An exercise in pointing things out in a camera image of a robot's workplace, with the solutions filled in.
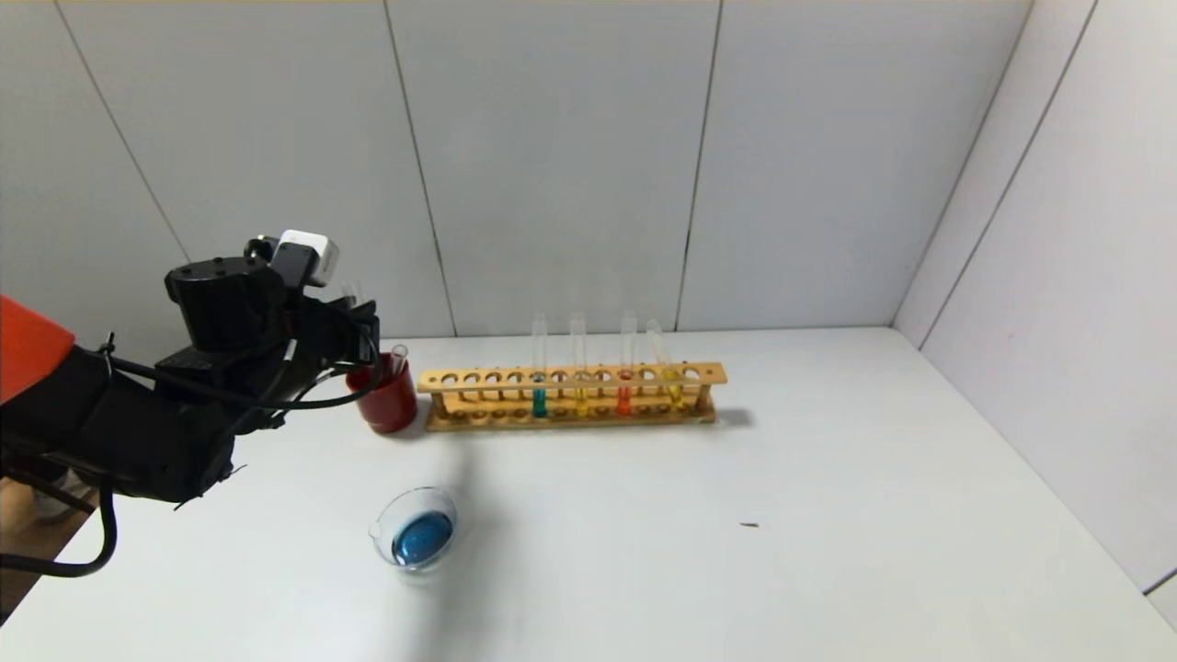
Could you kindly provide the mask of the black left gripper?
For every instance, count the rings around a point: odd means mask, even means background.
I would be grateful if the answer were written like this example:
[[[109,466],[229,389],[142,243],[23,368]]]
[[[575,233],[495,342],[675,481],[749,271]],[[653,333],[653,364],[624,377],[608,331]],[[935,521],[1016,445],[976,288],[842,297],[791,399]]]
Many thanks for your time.
[[[379,353],[377,302],[335,299],[310,317],[310,345],[327,363],[373,363]]]

